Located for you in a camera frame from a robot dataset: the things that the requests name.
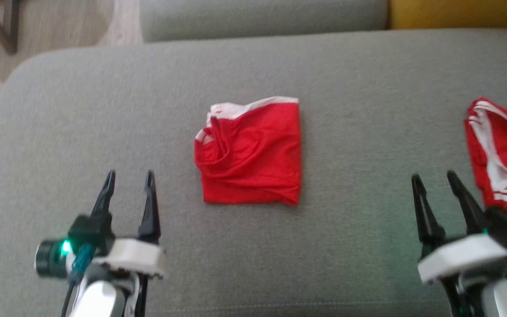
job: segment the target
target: red fabric with white trim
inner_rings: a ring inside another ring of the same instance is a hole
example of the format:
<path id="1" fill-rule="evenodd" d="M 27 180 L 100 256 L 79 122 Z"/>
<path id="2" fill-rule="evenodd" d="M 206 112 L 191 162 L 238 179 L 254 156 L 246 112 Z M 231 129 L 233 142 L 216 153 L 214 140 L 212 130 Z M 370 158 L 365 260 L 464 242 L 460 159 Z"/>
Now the red fabric with white trim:
<path id="1" fill-rule="evenodd" d="M 507 210 L 507 109 L 480 98 L 467 114 L 467 144 L 485 206 Z"/>
<path id="2" fill-rule="evenodd" d="M 211 106 L 195 137 L 195 163 L 208 203 L 297 205 L 300 195 L 298 99 L 271 97 Z"/>

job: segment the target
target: wooden floor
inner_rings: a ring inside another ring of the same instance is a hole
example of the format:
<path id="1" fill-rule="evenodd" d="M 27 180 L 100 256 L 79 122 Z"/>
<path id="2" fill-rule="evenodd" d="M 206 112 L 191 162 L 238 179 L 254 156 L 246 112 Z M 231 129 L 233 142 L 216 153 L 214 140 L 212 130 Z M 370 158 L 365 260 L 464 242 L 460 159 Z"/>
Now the wooden floor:
<path id="1" fill-rule="evenodd" d="M 0 93 L 22 61 L 80 46 L 141 44 L 139 0 L 20 0 L 18 53 L 0 45 Z M 0 0 L 0 18 L 4 1 Z"/>

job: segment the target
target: brown table leg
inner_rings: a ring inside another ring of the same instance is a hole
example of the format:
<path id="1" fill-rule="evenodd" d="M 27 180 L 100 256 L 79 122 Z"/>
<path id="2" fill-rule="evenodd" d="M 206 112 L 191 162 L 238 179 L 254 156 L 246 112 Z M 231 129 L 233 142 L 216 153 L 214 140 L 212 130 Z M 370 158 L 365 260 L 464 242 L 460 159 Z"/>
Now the brown table leg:
<path id="1" fill-rule="evenodd" d="M 9 54 L 17 52 L 18 0 L 6 0 L 4 22 L 0 23 L 0 43 Z"/>

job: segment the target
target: yellow cushion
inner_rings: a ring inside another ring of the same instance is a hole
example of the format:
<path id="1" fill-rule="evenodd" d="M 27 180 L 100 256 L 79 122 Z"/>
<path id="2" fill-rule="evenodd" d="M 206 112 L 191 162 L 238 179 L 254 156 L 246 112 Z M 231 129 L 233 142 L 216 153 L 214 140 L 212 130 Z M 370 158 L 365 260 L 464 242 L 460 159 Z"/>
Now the yellow cushion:
<path id="1" fill-rule="evenodd" d="M 507 28 L 507 0 L 390 0 L 390 27 Z"/>

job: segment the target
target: blue connector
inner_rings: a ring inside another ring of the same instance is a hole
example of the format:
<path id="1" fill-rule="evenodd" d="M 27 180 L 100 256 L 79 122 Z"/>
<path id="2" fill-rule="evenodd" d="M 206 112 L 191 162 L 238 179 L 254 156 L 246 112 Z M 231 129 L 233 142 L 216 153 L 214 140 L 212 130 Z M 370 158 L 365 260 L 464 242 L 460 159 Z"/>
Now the blue connector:
<path id="1" fill-rule="evenodd" d="M 95 248 L 90 244 L 84 244 L 79 248 L 76 259 L 72 264 L 72 272 L 68 275 L 68 282 L 74 285 L 79 285 L 85 274 L 85 270 L 93 261 Z"/>

